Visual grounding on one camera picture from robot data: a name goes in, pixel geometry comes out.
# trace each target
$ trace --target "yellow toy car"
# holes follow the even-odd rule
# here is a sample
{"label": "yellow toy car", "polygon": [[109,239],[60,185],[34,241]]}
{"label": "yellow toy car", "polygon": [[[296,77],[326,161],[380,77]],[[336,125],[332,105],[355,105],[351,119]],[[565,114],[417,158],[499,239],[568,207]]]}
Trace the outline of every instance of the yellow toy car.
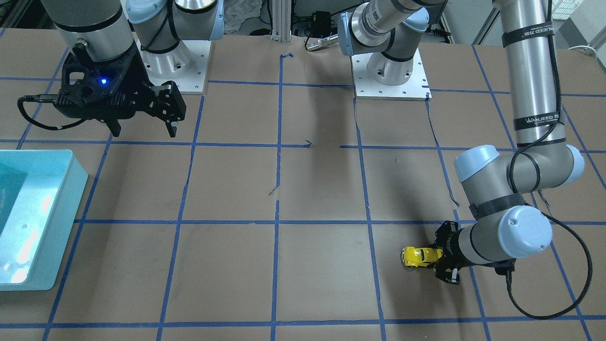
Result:
{"label": "yellow toy car", "polygon": [[441,249],[409,246],[402,250],[402,265],[409,268],[433,268],[440,258],[442,258]]}

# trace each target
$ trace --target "blue plastic bin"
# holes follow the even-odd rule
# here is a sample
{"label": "blue plastic bin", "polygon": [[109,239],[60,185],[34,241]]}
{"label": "blue plastic bin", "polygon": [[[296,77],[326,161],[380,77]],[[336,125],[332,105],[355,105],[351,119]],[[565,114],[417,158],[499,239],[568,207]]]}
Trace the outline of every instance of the blue plastic bin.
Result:
{"label": "blue plastic bin", "polygon": [[71,150],[0,150],[0,291],[53,287],[87,178]]}

